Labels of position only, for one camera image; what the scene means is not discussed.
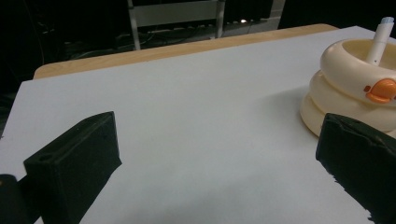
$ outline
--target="cream ceramic container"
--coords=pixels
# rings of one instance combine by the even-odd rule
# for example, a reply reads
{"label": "cream ceramic container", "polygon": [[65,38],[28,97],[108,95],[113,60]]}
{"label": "cream ceramic container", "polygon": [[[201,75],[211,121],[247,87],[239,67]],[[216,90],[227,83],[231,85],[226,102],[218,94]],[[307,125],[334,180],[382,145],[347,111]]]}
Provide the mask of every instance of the cream ceramic container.
{"label": "cream ceramic container", "polygon": [[316,135],[326,113],[358,119],[396,137],[396,45],[387,44],[379,66],[365,61],[373,41],[342,40],[320,58],[300,114]]}

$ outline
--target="white pen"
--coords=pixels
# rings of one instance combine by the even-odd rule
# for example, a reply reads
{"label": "white pen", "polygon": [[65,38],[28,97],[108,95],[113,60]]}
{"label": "white pen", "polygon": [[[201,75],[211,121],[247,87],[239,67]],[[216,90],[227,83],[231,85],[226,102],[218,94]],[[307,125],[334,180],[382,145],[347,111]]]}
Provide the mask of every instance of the white pen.
{"label": "white pen", "polygon": [[385,17],[382,19],[381,23],[378,25],[375,31],[373,45],[371,46],[369,53],[366,58],[367,63],[373,65],[379,65],[381,61],[384,49],[387,46],[387,42],[390,36],[390,32],[393,27],[393,18]]}

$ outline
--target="table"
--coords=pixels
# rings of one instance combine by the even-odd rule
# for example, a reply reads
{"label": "table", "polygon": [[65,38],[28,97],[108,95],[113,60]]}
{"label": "table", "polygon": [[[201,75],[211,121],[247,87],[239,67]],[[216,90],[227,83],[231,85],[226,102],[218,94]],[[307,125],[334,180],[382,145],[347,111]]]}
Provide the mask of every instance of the table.
{"label": "table", "polygon": [[119,66],[131,63],[142,63],[213,49],[224,49],[246,44],[259,43],[263,41],[290,38],[299,35],[311,35],[336,29],[337,28],[328,24],[314,24],[283,30],[262,32],[257,34],[223,37],[213,40],[166,46],[156,49],[131,51],[126,53],[73,60],[61,63],[50,63],[39,67],[35,71],[34,79],[89,71],[93,69],[108,68],[112,66]]}
{"label": "table", "polygon": [[315,160],[299,116],[323,50],[374,35],[330,29],[24,82],[0,170],[21,179],[25,158],[112,110],[122,166],[81,223],[370,223]]}

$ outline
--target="white table surface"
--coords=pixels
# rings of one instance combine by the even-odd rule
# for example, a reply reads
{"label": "white table surface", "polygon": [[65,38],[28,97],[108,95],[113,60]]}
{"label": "white table surface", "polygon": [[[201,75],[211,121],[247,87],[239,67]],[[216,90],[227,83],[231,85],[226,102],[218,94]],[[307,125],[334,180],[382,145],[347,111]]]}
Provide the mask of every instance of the white table surface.
{"label": "white table surface", "polygon": [[351,27],[24,82],[0,173],[21,179],[26,158],[111,110],[123,165],[81,223],[371,223],[316,161],[299,104],[323,50],[373,36]]}

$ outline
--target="wooden table edge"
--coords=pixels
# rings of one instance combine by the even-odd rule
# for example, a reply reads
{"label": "wooden table edge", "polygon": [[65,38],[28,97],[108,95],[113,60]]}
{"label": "wooden table edge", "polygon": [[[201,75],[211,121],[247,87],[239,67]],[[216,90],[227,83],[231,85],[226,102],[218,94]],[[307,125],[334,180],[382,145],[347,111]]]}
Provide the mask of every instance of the wooden table edge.
{"label": "wooden table edge", "polygon": [[129,51],[66,62],[48,63],[35,70],[34,79],[43,77],[56,77],[77,72],[120,66],[129,63],[142,63],[157,59],[203,52],[212,49],[224,49],[269,40],[278,40],[301,35],[311,35],[337,29],[338,28],[328,24],[314,24],[250,35],[229,36],[213,40],[190,42],[186,44],[166,46],[155,49],[143,49],[139,51]]}

